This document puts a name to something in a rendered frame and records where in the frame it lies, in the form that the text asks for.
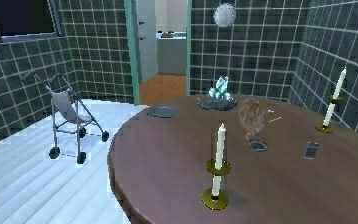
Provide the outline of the grey counter with pale top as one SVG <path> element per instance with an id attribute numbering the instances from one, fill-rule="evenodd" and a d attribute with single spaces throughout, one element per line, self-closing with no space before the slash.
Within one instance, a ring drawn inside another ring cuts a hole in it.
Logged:
<path id="1" fill-rule="evenodd" d="M 173 37 L 161 38 L 162 33 L 173 33 Z M 156 39 L 158 72 L 184 75 L 187 66 L 187 33 L 159 32 Z"/>

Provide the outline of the grey square plate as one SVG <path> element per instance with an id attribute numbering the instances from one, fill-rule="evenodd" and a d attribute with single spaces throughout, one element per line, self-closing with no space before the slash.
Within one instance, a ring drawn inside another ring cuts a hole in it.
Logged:
<path id="1" fill-rule="evenodd" d="M 177 105 L 172 104 L 155 104 L 150 107 L 147 114 L 157 118 L 172 118 L 179 111 Z"/>

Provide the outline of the grey mobile phone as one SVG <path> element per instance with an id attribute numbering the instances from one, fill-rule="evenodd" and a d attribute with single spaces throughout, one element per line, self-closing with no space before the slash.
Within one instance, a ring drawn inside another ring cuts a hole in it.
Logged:
<path id="1" fill-rule="evenodd" d="M 305 147 L 305 150 L 304 150 L 303 158 L 304 159 L 314 159 L 318 154 L 318 150 L 319 150 L 318 143 L 308 142 Z"/>

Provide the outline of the grey room door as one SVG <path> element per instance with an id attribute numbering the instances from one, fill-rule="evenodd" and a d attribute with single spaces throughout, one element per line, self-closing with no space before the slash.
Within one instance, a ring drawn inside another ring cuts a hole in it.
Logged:
<path id="1" fill-rule="evenodd" d="M 158 73 L 155 0 L 134 0 L 139 83 L 145 83 Z"/>

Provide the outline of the round brown dining table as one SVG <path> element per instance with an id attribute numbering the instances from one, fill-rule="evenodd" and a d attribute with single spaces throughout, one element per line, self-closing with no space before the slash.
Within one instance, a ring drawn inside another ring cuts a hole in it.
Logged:
<path id="1" fill-rule="evenodd" d="M 197 101 L 175 99 L 179 111 L 170 119 L 141 111 L 114 136 L 111 188 L 132 224 L 358 224 L 358 133 L 340 123 L 319 132 L 321 115 L 264 99 L 270 120 L 282 118 L 259 135 L 267 151 L 254 152 L 236 110 L 203 110 Z M 231 166 L 221 189 L 229 202 L 211 210 L 202 193 L 212 187 L 206 163 L 221 123 Z M 308 142 L 319 144 L 314 159 L 303 158 Z"/>

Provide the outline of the blue crystal on dark dish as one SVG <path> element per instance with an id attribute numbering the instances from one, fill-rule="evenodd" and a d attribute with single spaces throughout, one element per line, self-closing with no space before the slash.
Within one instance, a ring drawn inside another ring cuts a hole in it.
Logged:
<path id="1" fill-rule="evenodd" d="M 237 100 L 227 91 L 228 76 L 220 76 L 214 87 L 208 91 L 205 99 L 198 99 L 197 105 L 206 110 L 228 111 L 235 108 Z"/>

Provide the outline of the clear brownish glass vase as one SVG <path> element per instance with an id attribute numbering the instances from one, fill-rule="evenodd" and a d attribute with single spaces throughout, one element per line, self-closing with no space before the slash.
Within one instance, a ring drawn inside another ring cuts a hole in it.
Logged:
<path id="1" fill-rule="evenodd" d="M 257 138 L 267 123 L 267 111 L 257 98 L 247 98 L 242 101 L 238 109 L 238 119 L 245 131 L 245 139 L 250 149 L 265 152 L 268 145 Z"/>

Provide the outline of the white candle on brass holder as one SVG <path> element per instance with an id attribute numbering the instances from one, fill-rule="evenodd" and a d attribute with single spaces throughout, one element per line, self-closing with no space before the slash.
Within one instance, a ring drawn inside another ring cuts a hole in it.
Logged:
<path id="1" fill-rule="evenodd" d="M 328 99 L 330 100 L 330 104 L 328 106 L 323 123 L 317 124 L 315 126 L 316 130 L 324 132 L 324 133 L 333 133 L 334 132 L 334 129 L 330 126 L 330 121 L 331 121 L 336 104 L 343 100 L 343 98 L 340 96 L 340 91 L 341 91 L 341 87 L 344 83 L 346 74 L 347 74 L 347 68 L 344 68 L 340 73 L 340 76 L 339 76 L 338 81 L 335 86 L 334 93 L 328 96 Z"/>
<path id="2" fill-rule="evenodd" d="M 217 131 L 216 153 L 206 163 L 207 170 L 213 175 L 212 187 L 202 193 L 203 204 L 211 210 L 222 210 L 229 202 L 227 194 L 221 189 L 222 177 L 231 171 L 230 164 L 224 159 L 226 128 L 220 124 Z"/>

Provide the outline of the dark window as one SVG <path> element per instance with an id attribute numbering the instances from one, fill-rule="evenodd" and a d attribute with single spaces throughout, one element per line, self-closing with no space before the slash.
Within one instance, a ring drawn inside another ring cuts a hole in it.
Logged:
<path id="1" fill-rule="evenodd" d="M 0 0 L 0 43 L 62 36 L 57 0 Z"/>

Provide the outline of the grey baby stroller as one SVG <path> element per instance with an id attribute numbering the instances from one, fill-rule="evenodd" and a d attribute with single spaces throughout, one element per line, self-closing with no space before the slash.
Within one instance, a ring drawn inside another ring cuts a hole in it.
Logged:
<path id="1" fill-rule="evenodd" d="M 76 136 L 77 141 L 77 163 L 83 164 L 86 160 L 86 153 L 81 150 L 81 139 L 87 135 L 86 126 L 97 126 L 101 132 L 100 137 L 103 142 L 106 142 L 109 139 L 109 133 L 101 127 L 62 74 L 57 73 L 51 78 L 51 80 L 61 78 L 66 83 L 67 89 L 62 92 L 54 92 L 34 71 L 25 73 L 20 79 L 24 82 L 29 76 L 34 76 L 36 80 L 40 81 L 51 95 L 54 146 L 49 151 L 49 157 L 51 159 L 57 159 L 60 155 L 57 138 L 58 132 L 73 134 Z"/>

